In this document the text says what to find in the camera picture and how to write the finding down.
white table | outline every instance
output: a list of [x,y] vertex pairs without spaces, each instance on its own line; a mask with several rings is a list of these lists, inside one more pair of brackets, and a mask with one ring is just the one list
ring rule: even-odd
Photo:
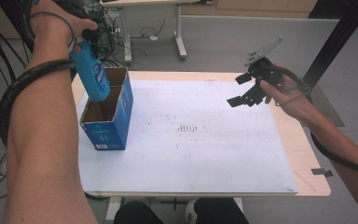
[[[191,72],[133,72],[130,71],[131,80],[175,80],[175,81],[205,81],[205,80],[218,80],[218,81],[230,81],[232,85],[236,85],[233,82],[234,78],[239,74],[235,73],[191,73]],[[73,84],[74,96],[76,103],[79,104],[84,88],[80,81],[76,78]],[[282,112],[279,107],[275,105],[270,106],[270,112],[275,121],[279,136],[282,140],[282,146],[287,155],[290,167],[292,169],[298,193],[288,192],[287,196],[328,196],[330,194],[330,188],[323,175],[314,175],[311,169],[320,168],[315,155],[310,147],[308,139],[304,134],[301,125],[295,119],[288,117]],[[104,160],[101,157],[88,156],[83,158],[82,162],[91,162],[94,166],[101,165],[96,160]],[[100,175],[103,178],[120,178],[120,176],[106,176],[103,175],[103,167],[101,167]],[[88,171],[81,171],[81,175],[87,174]],[[100,185],[103,185],[103,178],[98,180]],[[112,190],[90,190],[89,193],[100,196],[108,197],[124,197],[124,196],[229,196],[229,197],[243,197],[249,195],[274,195],[271,193],[254,193],[254,192],[168,192],[164,190],[156,189],[148,192],[114,192]]]
[[173,33],[176,40],[176,45],[179,49],[179,54],[182,59],[187,57],[185,45],[182,40],[181,33],[181,15],[182,8],[181,4],[183,3],[195,3],[199,0],[117,0],[112,2],[103,3],[101,1],[102,7],[116,7],[118,9],[120,20],[121,20],[121,29],[124,38],[124,60],[126,63],[131,63],[131,37],[127,32],[126,24],[126,15],[125,15],[125,6],[141,6],[141,5],[155,5],[155,4],[176,4],[176,31]]

table leg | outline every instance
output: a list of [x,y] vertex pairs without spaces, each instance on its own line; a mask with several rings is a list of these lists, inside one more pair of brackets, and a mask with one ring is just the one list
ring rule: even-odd
[[121,197],[111,197],[109,201],[109,205],[106,211],[106,219],[105,220],[114,220],[116,212],[121,207],[122,198]]
[[126,18],[123,7],[118,7],[118,13],[120,15],[121,21],[121,32],[123,33],[124,39],[124,61],[126,63],[131,63],[132,55],[131,55],[131,38],[130,35],[127,34],[127,26],[126,26]]
[[183,44],[181,27],[182,27],[182,7],[180,4],[177,4],[176,7],[176,31],[173,32],[176,40],[176,45],[179,49],[180,57],[184,60],[187,57],[185,45]]

table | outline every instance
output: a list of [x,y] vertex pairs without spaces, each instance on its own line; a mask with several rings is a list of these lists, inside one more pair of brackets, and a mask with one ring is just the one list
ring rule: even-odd
[[[177,80],[177,81],[230,81],[239,73],[197,73],[197,72],[140,72],[130,71],[131,80]],[[80,80],[76,77],[73,82],[74,96],[76,104],[78,105],[83,94],[84,88]],[[328,196],[331,192],[327,181],[323,175],[314,175],[311,169],[320,168],[315,155],[310,147],[309,141],[304,134],[302,127],[295,119],[288,117],[282,112],[279,107],[271,104],[270,111],[274,118],[275,124],[278,129],[279,136],[282,140],[283,148],[289,160],[292,172],[294,174],[296,184],[298,187],[298,193],[296,196]],[[100,196],[141,196],[141,194],[126,194],[114,192],[90,192]],[[240,193],[232,194],[202,194],[199,196],[230,196],[230,197],[243,197],[247,196]]]
[[118,13],[120,15],[121,21],[121,29],[124,38],[124,60],[126,63],[131,63],[132,55],[131,55],[131,38],[127,32],[126,26],[126,17],[125,17],[125,6],[141,6],[141,5],[155,5],[155,4],[176,4],[176,31],[173,33],[176,45],[179,49],[179,54],[182,59],[187,57],[185,45],[183,44],[182,34],[181,34],[181,14],[182,8],[181,4],[183,3],[195,3],[199,0],[117,0],[112,2],[102,2],[102,7],[116,7],[118,9]]

blue cardboard box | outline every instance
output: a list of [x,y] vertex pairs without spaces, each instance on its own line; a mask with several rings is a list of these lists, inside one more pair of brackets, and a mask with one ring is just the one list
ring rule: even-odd
[[124,150],[130,126],[133,96],[127,68],[105,68],[111,89],[100,103],[87,101],[80,119],[97,150]]

gray floor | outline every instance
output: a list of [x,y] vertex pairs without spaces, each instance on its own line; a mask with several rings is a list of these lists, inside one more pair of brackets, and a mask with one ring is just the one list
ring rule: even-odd
[[[158,41],[132,41],[134,53],[130,70],[244,72],[243,62],[249,50],[282,35],[284,42],[268,57],[303,76],[336,24],[337,21],[183,17],[187,59],[182,61],[178,57],[173,38],[164,37],[170,36],[174,28],[174,22],[167,21]],[[12,43],[21,51],[19,42]],[[19,73],[22,68],[16,66]],[[340,129],[358,144],[358,29],[318,84],[345,124]],[[5,87],[0,76],[0,97]],[[0,142],[0,158],[4,153]],[[332,194],[320,198],[243,198],[243,210],[251,223],[358,223],[357,204],[329,161],[317,150],[315,154],[322,167],[334,173],[327,179]],[[4,181],[0,195],[6,193],[5,187]],[[102,221],[106,202],[90,203]],[[5,199],[2,199],[0,222],[4,207]],[[177,211],[173,211],[173,205],[161,205],[155,200],[151,207],[166,223],[184,223],[184,205],[178,205]]]

